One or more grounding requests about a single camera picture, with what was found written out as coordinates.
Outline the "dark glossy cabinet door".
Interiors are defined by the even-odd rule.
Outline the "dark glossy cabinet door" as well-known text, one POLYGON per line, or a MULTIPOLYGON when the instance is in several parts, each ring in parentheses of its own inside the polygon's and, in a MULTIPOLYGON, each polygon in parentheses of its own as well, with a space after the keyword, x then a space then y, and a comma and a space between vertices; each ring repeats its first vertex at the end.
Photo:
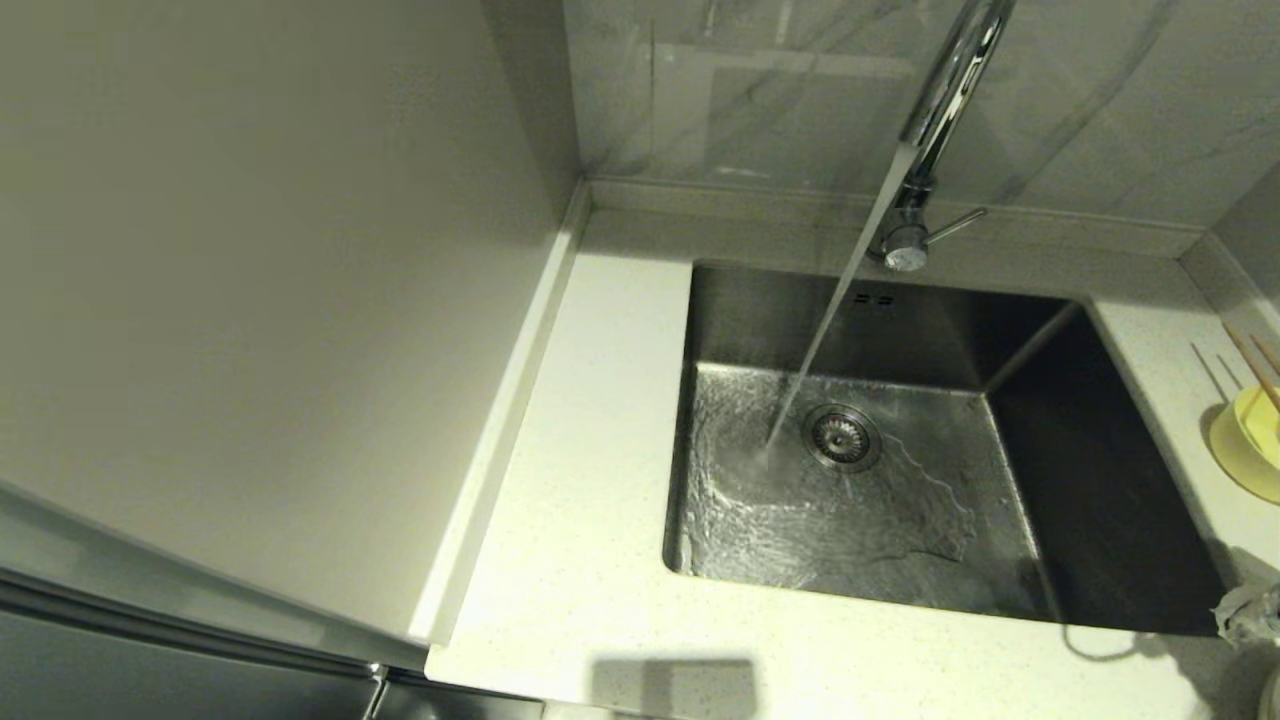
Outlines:
POLYGON ((0 606, 0 720, 543 720, 535 700, 275 664, 0 606))

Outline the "metal cabinet trim strip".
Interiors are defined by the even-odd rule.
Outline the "metal cabinet trim strip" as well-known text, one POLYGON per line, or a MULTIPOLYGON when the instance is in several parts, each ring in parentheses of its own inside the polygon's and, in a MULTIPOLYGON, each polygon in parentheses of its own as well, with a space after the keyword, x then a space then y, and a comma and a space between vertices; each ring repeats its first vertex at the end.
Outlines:
POLYGON ((279 641, 224 630, 72 591, 6 569, 0 569, 0 611, 111 635, 123 641, 156 644, 168 650, 206 653, 307 673, 380 680, 387 678, 390 671, 385 664, 347 659, 335 653, 306 650, 279 641))

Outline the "tall pale cabinet side panel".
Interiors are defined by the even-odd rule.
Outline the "tall pale cabinet side panel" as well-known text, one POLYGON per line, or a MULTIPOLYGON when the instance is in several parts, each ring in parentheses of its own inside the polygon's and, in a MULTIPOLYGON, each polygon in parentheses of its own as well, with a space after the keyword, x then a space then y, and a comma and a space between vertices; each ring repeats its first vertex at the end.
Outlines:
POLYGON ((0 482, 444 644, 582 206, 563 0, 0 0, 0 482))

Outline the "stainless steel sink basin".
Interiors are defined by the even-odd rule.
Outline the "stainless steel sink basin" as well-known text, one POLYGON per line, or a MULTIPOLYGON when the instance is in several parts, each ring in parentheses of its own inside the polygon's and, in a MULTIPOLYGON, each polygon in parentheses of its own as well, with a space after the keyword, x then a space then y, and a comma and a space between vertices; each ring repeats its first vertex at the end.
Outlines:
POLYGON ((1117 354, 1053 296, 692 269, 662 556, 685 577, 1213 635, 1238 580, 1117 354), (879 427, 867 471, 800 423, 879 427))

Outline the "thin chrome faucet lever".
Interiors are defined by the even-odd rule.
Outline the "thin chrome faucet lever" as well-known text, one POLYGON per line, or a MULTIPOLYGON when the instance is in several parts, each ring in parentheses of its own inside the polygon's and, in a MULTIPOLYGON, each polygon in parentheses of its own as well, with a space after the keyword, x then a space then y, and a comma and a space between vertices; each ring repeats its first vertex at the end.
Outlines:
POLYGON ((931 232, 923 240, 923 243, 928 247, 928 246, 931 246, 931 245, 941 241, 942 238, 946 238, 946 237, 948 237, 948 236, 951 236, 951 234, 954 234, 954 233, 956 233, 959 231, 963 231, 963 229, 968 228, 969 225, 972 225, 973 223, 983 219, 988 214, 989 214, 989 209, 988 208, 977 208, 973 211, 969 211, 968 214, 965 214, 964 217, 960 217, 959 219, 948 223, 946 227, 942 227, 942 228, 940 228, 937 231, 931 232))

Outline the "round metal drain strainer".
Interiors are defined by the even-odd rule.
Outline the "round metal drain strainer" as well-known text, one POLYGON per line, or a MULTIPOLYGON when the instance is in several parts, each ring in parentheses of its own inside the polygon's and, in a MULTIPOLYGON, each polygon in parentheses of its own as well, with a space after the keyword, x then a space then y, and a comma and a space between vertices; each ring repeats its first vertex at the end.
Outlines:
POLYGON ((810 410, 800 423, 800 437, 809 455, 833 471, 867 471, 883 452, 879 427, 861 410, 845 404, 810 410))

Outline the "tall chrome faucet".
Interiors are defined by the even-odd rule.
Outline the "tall chrome faucet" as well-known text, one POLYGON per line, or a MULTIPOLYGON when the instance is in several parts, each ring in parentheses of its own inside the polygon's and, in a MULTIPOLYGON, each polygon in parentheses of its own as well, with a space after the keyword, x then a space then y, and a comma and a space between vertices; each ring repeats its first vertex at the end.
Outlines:
POLYGON ((932 245, 927 247, 923 240, 933 231, 925 210, 941 159, 1016 5, 1018 0, 966 0, 925 73, 873 211, 876 231, 867 254, 890 272, 918 272, 928 261, 932 245))

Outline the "pale yellow bowl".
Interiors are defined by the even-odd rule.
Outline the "pale yellow bowl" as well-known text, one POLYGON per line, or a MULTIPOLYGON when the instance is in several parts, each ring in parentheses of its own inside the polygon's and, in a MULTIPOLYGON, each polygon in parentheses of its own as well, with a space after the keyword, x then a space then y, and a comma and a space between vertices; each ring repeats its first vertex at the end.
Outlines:
POLYGON ((1242 389, 1210 424, 1210 450, 1244 491, 1280 507, 1280 411, 1260 386, 1242 389))

